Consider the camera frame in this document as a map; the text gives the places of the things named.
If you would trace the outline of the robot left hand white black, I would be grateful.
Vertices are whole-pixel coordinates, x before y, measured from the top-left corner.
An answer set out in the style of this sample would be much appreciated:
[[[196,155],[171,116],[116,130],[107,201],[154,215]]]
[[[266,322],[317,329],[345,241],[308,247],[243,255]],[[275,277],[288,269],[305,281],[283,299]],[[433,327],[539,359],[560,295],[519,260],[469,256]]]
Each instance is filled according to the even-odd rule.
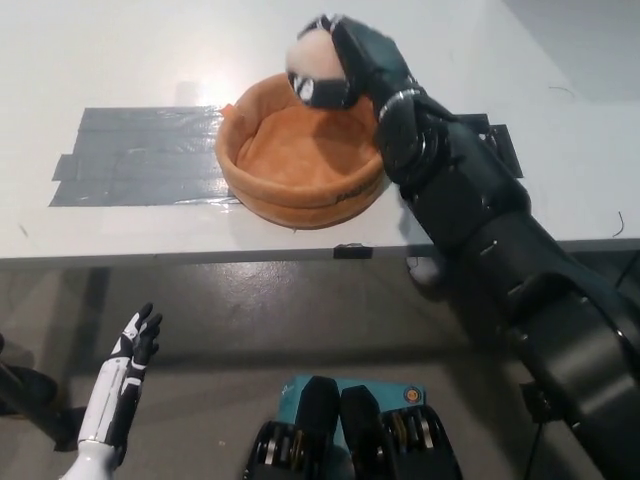
[[[162,315],[145,304],[119,334],[103,362],[85,410],[78,441],[123,449],[141,396],[146,369],[158,351]]]

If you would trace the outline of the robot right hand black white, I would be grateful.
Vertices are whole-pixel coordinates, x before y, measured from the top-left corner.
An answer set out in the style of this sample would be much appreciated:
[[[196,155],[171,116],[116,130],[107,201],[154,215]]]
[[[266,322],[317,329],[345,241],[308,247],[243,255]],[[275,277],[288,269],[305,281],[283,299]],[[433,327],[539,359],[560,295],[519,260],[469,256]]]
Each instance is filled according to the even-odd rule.
[[[349,109],[366,97],[380,114],[400,98],[426,95],[394,40],[344,15],[312,20],[289,48],[285,70],[313,108]]]

